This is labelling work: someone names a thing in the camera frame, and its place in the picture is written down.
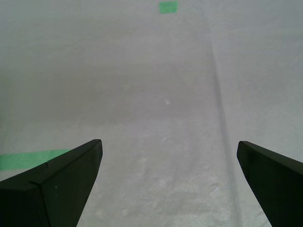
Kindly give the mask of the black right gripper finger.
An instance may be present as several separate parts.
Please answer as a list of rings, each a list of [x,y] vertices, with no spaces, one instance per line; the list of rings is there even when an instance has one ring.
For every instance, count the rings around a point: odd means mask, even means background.
[[[75,227],[98,175],[102,141],[91,140],[0,183],[2,227]]]
[[[248,141],[240,141],[237,159],[273,227],[303,225],[303,164]]]

